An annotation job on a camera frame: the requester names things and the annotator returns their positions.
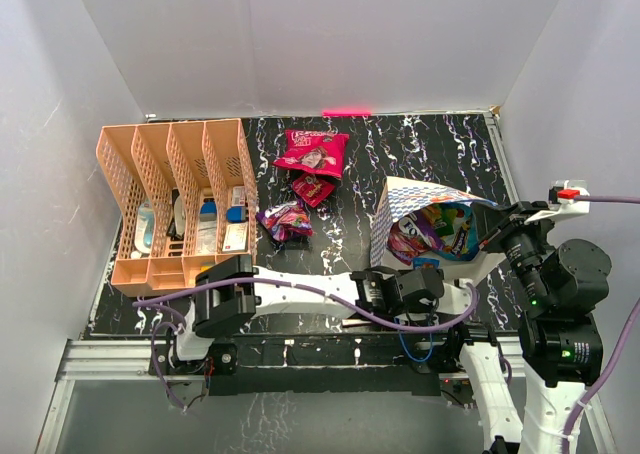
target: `table surface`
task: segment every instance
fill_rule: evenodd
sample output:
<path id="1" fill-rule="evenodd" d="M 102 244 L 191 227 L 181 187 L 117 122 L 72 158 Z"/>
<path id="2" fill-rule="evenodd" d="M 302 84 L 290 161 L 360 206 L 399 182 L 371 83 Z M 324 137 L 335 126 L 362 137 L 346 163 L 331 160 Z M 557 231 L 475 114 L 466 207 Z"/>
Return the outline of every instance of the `table surface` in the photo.
<path id="1" fill-rule="evenodd" d="M 484 114 L 422 114 L 368 117 L 287 117 L 243 120 L 258 185 L 260 209 L 294 199 L 292 174 L 273 166 L 286 149 L 286 129 L 344 132 L 350 136 L 341 183 L 310 210 L 314 236 L 275 243 L 258 228 L 257 264 L 297 274 L 340 274 L 369 267 L 371 222 L 386 176 L 451 186 L 499 204 L 510 204 Z M 106 269 L 85 339 L 148 337 L 167 314 L 131 307 L 132 300 L 110 283 Z M 496 330 L 517 328 L 522 292 L 508 265 L 496 268 L 479 286 L 475 319 Z M 170 304 L 186 312 L 186 300 Z M 343 332 L 338 319 L 320 315 L 262 316 L 250 333 Z"/>

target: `floor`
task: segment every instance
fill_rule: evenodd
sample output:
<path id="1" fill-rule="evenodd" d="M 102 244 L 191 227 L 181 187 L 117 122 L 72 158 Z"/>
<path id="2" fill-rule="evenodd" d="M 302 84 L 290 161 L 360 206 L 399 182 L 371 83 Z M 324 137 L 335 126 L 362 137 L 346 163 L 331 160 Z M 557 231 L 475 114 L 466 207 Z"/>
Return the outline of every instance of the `floor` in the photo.
<path id="1" fill-rule="evenodd" d="M 424 114 L 369 117 L 244 119 L 260 208 L 294 198 L 289 173 L 272 162 L 286 147 L 285 129 L 331 130 L 350 135 L 341 185 L 315 209 L 315 235 L 308 242 L 276 244 L 259 228 L 257 264 L 282 272 L 339 274 L 369 265 L 370 225 L 386 176 L 427 180 L 510 204 L 504 175 L 484 114 Z M 109 283 L 110 268 L 83 338 L 150 336 L 162 314 L 131 307 Z M 476 320 L 496 330 L 517 328 L 521 296 L 508 266 L 479 286 Z M 171 304 L 185 312 L 187 303 Z M 253 321 L 251 333 L 329 333 L 340 321 L 324 316 L 273 315 Z"/>
<path id="2" fill-rule="evenodd" d="M 509 391 L 521 418 L 525 381 Z M 196 386 L 176 393 L 191 399 Z M 409 393 L 261 393 L 206 398 L 189 415 L 155 382 L 76 382 L 58 453 L 480 454 L 477 409 Z M 586 421 L 577 454 L 597 452 Z"/>

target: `red clip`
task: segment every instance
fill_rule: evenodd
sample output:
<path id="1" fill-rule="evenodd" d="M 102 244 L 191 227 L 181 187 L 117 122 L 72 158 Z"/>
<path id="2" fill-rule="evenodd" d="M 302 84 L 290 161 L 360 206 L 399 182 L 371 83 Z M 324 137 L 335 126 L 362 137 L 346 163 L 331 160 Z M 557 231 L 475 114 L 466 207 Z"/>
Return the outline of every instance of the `red clip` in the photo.
<path id="1" fill-rule="evenodd" d="M 580 195 L 580 191 L 577 189 L 563 189 L 558 191 L 558 199 L 573 199 Z"/>

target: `candy bag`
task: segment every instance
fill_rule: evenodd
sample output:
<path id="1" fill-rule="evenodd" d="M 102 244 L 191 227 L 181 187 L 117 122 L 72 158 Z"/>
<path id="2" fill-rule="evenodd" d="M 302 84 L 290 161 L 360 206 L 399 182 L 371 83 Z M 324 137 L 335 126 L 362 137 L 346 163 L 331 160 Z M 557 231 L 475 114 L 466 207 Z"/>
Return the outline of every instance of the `candy bag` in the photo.
<path id="1" fill-rule="evenodd" d="M 287 130 L 287 151 L 273 164 L 309 174 L 342 178 L 348 134 Z"/>
<path id="2" fill-rule="evenodd" d="M 304 202 L 316 207 L 331 194 L 336 186 L 329 181 L 319 179 L 313 174 L 303 174 L 293 181 L 293 190 Z"/>
<path id="3" fill-rule="evenodd" d="M 256 219 L 274 240 L 284 242 L 300 236 L 312 236 L 311 220 L 300 199 L 258 212 Z"/>
<path id="4" fill-rule="evenodd" d="M 387 247 L 407 265 L 427 251 L 443 259 L 470 261 L 478 253 L 471 207 L 447 202 L 414 211 L 391 226 Z"/>

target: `blue lid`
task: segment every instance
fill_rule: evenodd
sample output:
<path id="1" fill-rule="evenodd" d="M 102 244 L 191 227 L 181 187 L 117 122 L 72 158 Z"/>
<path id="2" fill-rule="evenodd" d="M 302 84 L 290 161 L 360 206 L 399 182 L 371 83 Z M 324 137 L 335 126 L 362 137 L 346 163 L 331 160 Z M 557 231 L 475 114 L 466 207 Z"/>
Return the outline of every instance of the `blue lid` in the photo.
<path id="1" fill-rule="evenodd" d="M 215 202 L 205 202 L 200 208 L 200 214 L 217 214 L 217 212 Z"/>
<path id="2" fill-rule="evenodd" d="M 234 206 L 227 209 L 227 220 L 229 222 L 244 222 L 247 220 L 247 209 L 241 206 Z"/>

